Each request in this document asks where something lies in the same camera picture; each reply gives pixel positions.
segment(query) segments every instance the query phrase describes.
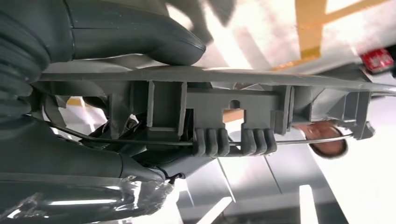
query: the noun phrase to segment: gray panel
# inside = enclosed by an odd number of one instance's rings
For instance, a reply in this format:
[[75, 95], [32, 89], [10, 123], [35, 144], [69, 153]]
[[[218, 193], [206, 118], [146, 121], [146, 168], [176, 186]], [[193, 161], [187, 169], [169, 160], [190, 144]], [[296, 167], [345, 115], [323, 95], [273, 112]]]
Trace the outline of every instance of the gray panel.
[[215, 205], [215, 203], [209, 204], [209, 205], [200, 205], [200, 206], [195, 206], [195, 207], [189, 207], [189, 208], [179, 207], [179, 212], [180, 212], [180, 215], [184, 222], [186, 222], [188, 220], [197, 220], [198, 221], [206, 213], [208, 213], [210, 211], [210, 209], [213, 208], [214, 205]]
[[195, 206], [215, 204], [221, 198], [230, 196], [217, 160], [202, 167], [186, 180]]
[[351, 63], [346, 64], [335, 69], [326, 70], [319, 73], [321, 76], [331, 76], [351, 81], [370, 82], [367, 76], [361, 71], [359, 65]]
[[[287, 136], [276, 136], [276, 140], [303, 138], [297, 129], [291, 129]], [[267, 160], [283, 193], [298, 192], [299, 186], [305, 184], [312, 189], [328, 187], [307, 145], [279, 146], [277, 153], [267, 157]]]
[[187, 190], [180, 191], [179, 200], [177, 201], [177, 206], [179, 208], [193, 207], [193, 204], [190, 199], [190, 195]]
[[[334, 202], [334, 196], [330, 188], [312, 190], [315, 204]], [[256, 197], [248, 200], [231, 203], [224, 211], [226, 216], [248, 214], [260, 211], [279, 210], [284, 208], [299, 207], [299, 191], [276, 194], [265, 197]]]
[[236, 202], [279, 194], [271, 171], [262, 156], [219, 158]]
[[312, 102], [311, 121], [322, 120], [347, 91], [324, 89]]

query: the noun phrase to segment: red object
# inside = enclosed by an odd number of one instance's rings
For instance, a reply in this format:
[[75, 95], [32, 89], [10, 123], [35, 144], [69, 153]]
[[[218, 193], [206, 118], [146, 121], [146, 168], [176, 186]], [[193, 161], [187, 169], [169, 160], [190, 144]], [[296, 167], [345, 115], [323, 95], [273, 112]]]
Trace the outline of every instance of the red object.
[[361, 55], [366, 68], [371, 72], [382, 71], [394, 66], [394, 61], [386, 49], [377, 49]]

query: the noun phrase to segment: transparent plastic wrap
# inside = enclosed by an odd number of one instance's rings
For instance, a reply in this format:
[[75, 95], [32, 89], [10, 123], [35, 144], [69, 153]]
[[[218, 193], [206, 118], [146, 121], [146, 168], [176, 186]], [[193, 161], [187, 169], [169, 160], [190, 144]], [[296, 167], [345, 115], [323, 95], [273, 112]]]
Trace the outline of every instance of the transparent plastic wrap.
[[0, 224], [92, 223], [150, 215], [174, 186], [85, 176], [0, 173]]

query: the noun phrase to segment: metal wire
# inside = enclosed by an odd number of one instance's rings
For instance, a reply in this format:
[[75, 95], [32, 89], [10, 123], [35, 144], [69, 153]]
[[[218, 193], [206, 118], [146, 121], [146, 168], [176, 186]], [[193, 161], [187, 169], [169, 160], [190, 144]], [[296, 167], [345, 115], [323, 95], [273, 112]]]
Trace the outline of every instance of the metal wire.
[[[170, 142], [170, 141], [140, 141], [140, 140], [118, 140], [118, 139], [102, 139], [102, 138], [95, 138], [80, 132], [76, 132], [66, 127], [59, 126], [52, 122], [46, 121], [50, 127], [56, 128], [59, 131], [74, 135], [81, 139], [91, 141], [91, 142], [99, 142], [99, 143], [108, 143], [108, 144], [142, 144], [142, 145], [161, 145], [161, 146], [192, 146], [192, 142]], [[348, 135], [343, 135], [336, 138], [328, 138], [328, 139], [317, 139], [317, 140], [288, 140], [288, 141], [277, 141], [276, 144], [279, 146], [286, 146], [286, 145], [298, 145], [298, 144], [315, 144], [315, 143], [323, 143], [323, 142], [330, 142], [330, 141], [339, 141], [344, 140], [347, 138], [353, 137], [353, 133]], [[241, 142], [238, 141], [230, 141], [230, 146], [241, 146]]]
[[396, 94], [378, 92], [378, 93], [373, 93], [372, 96], [373, 96], [373, 97], [396, 97]]

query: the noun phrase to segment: yellow stripe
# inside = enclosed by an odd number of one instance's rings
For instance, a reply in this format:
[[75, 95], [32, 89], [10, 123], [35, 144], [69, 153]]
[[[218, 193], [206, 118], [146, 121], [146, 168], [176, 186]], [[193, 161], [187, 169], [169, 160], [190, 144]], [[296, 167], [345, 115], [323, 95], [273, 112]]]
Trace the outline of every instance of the yellow stripe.
[[67, 101], [67, 105], [68, 106], [82, 106], [81, 105], [81, 100], [80, 99], [76, 99], [76, 98], [70, 98]]
[[363, 0], [338, 11], [326, 14], [327, 0], [295, 0], [297, 32], [300, 46], [300, 60], [278, 65], [271, 70], [278, 71], [294, 67], [321, 57], [323, 26], [329, 22], [361, 10], [379, 5], [388, 0]]

